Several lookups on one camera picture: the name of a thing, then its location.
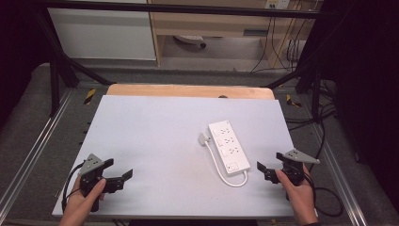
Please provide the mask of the white cabinet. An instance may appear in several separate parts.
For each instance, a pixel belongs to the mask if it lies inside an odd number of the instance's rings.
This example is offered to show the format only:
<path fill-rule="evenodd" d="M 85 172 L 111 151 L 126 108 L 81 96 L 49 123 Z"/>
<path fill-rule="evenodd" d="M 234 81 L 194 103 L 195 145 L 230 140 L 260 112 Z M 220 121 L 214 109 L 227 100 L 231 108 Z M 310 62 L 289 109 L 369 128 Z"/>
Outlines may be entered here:
<path fill-rule="evenodd" d="M 49 13 L 69 57 L 156 59 L 148 13 L 62 8 Z"/>

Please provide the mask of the white power strip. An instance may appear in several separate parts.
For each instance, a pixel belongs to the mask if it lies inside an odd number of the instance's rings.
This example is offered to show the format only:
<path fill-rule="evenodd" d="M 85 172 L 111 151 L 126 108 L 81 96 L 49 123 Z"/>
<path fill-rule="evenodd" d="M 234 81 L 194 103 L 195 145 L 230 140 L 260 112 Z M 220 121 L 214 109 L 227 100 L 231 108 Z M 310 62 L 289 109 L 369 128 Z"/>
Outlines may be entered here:
<path fill-rule="evenodd" d="M 250 169 L 245 152 L 229 121 L 219 121 L 208 125 L 228 176 Z"/>

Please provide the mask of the person's right hand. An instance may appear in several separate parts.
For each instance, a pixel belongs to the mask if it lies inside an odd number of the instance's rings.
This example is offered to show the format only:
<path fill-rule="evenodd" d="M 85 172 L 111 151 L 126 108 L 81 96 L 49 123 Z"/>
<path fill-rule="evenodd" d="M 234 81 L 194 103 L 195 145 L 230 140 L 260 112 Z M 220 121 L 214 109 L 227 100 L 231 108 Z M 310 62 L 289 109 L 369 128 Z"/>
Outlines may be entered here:
<path fill-rule="evenodd" d="M 300 186 L 294 186 L 280 169 L 276 169 L 275 173 L 288 194 L 297 224 L 299 226 L 310 226 L 313 223 L 318 223 L 311 185 L 308 182 L 303 182 Z"/>

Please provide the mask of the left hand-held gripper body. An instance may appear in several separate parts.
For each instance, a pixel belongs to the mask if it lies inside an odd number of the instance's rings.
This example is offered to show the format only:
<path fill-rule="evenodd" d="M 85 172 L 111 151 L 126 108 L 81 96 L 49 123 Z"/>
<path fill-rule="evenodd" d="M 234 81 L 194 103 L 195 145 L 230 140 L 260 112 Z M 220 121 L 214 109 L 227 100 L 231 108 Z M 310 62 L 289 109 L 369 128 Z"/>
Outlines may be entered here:
<path fill-rule="evenodd" d="M 80 190 L 85 197 L 104 178 L 103 173 L 105 169 L 102 168 L 104 161 L 91 153 L 80 169 L 78 173 L 80 176 Z M 118 190 L 123 190 L 124 183 L 125 181 L 123 181 L 122 176 L 106 178 L 103 193 L 115 193 Z"/>

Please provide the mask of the light wooden desk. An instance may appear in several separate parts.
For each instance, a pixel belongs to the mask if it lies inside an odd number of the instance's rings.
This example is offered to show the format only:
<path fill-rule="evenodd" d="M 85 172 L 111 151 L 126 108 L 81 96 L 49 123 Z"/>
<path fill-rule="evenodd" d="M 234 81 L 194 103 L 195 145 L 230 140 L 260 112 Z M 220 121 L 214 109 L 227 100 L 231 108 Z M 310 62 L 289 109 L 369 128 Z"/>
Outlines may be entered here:
<path fill-rule="evenodd" d="M 211 6 L 232 8 L 265 7 L 266 0 L 147 0 L 150 4 Z M 290 0 L 287 9 L 309 10 L 311 0 Z M 313 19 L 263 18 L 211 14 L 150 14 L 153 35 L 251 37 L 258 38 L 265 48 L 265 58 L 273 68 L 280 67 L 283 50 L 291 40 L 305 41 L 314 25 Z"/>

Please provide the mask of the aluminium rail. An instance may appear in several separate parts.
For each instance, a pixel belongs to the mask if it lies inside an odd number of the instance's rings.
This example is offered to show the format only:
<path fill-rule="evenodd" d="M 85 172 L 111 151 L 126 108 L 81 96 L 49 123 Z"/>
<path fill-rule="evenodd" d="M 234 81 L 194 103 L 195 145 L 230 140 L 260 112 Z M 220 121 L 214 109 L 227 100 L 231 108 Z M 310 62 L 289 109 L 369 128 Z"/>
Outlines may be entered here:
<path fill-rule="evenodd" d="M 340 194 L 343 201 L 344 208 L 347 215 L 349 216 L 353 226 L 368 226 L 367 220 L 363 215 L 359 203 L 348 184 L 343 170 L 341 169 L 336 157 L 333 154 L 326 139 L 322 139 L 323 130 L 320 124 L 314 124 L 312 126 L 314 133 L 317 136 L 318 141 L 322 146 L 322 156 L 324 158 L 324 163 L 328 167 L 334 184 Z"/>
<path fill-rule="evenodd" d="M 27 157 L 17 171 L 16 176 L 13 178 L 5 194 L 0 199 L 0 210 L 2 212 L 9 209 L 18 197 L 18 194 L 24 186 L 31 170 L 36 165 L 42 150 L 53 134 L 53 131 L 56 129 L 56 126 L 67 108 L 73 93 L 74 89 L 66 89 L 61 98 L 59 109 L 56 111 L 55 115 L 46 122 L 44 128 L 41 130 L 39 137 L 36 139 L 33 147 L 30 149 Z"/>

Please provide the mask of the white wall socket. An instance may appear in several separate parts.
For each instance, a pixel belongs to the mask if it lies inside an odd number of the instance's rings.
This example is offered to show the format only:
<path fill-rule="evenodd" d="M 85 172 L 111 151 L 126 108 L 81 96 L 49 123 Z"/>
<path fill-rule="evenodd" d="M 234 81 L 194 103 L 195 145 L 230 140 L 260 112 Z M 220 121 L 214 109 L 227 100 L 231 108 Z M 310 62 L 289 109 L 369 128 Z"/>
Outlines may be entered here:
<path fill-rule="evenodd" d="M 265 7 L 270 9 L 287 9 L 290 0 L 266 0 Z"/>

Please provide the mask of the black metal frame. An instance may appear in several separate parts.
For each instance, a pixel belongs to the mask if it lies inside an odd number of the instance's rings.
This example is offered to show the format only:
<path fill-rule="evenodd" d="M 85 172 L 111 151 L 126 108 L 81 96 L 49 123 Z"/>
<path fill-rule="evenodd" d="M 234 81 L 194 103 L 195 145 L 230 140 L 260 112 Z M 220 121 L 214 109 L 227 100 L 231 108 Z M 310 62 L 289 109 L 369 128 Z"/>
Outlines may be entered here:
<path fill-rule="evenodd" d="M 330 14 L 317 11 L 300 11 L 288 9 L 260 9 L 260 8 L 232 8 L 232 7 L 211 7 L 211 6 L 188 6 L 171 4 L 140 4 L 140 3 L 118 3 L 118 2 L 97 2 L 97 1 L 69 1 L 69 0 L 33 0 L 31 8 L 34 10 L 35 20 L 50 43 L 53 61 L 51 62 L 52 72 L 52 113 L 59 108 L 58 84 L 56 65 L 61 68 L 60 75 L 68 87 L 75 88 L 79 84 L 73 68 L 86 76 L 94 79 L 102 85 L 113 85 L 112 81 L 102 78 L 100 75 L 90 71 L 83 65 L 77 63 L 67 56 L 60 42 L 57 40 L 56 32 L 53 31 L 43 17 L 47 8 L 67 9 L 89 9 L 89 10 L 110 10 L 110 11 L 137 11 L 156 13 L 183 13 L 183 14 L 211 14 L 229 16 L 252 16 L 271 18 L 298 18 L 298 19 L 326 19 Z"/>

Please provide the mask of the dark curtain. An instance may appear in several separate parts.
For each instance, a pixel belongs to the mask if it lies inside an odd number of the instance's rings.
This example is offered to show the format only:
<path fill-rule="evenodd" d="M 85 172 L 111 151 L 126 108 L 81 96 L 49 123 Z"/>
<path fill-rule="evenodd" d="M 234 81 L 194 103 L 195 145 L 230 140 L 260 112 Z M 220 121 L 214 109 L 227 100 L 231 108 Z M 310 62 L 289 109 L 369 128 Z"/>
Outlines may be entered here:
<path fill-rule="evenodd" d="M 19 103 L 31 73 L 47 61 L 44 37 L 26 0 L 0 0 L 0 127 Z"/>
<path fill-rule="evenodd" d="M 354 148 L 399 210 L 399 0 L 324 0 L 336 19 L 315 22 L 302 54 L 337 85 Z"/>

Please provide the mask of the person's left hand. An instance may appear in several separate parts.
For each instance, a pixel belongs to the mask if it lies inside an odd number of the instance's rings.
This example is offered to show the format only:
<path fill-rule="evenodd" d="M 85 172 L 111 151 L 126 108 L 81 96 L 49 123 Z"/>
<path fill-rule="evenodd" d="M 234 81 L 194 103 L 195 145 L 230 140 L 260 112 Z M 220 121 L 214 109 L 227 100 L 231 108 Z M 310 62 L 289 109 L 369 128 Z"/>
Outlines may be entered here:
<path fill-rule="evenodd" d="M 64 214 L 59 222 L 59 226 L 83 226 L 88 217 L 93 203 L 97 199 L 104 198 L 105 179 L 101 179 L 92 190 L 84 196 L 80 191 L 80 178 L 77 177 L 73 190 L 74 193 L 68 198 Z"/>

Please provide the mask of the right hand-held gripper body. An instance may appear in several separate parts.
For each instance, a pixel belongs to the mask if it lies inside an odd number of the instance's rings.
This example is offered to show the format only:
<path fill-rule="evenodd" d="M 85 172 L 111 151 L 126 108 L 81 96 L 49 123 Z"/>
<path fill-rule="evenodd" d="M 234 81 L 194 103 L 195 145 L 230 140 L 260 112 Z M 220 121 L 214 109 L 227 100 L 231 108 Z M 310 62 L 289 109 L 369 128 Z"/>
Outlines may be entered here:
<path fill-rule="evenodd" d="M 306 178 L 307 174 L 303 170 L 305 163 L 319 164 L 320 160 L 310 155 L 302 153 L 297 149 L 292 149 L 288 153 L 283 153 L 284 160 L 281 161 L 281 171 L 288 177 L 294 186 L 299 186 Z"/>

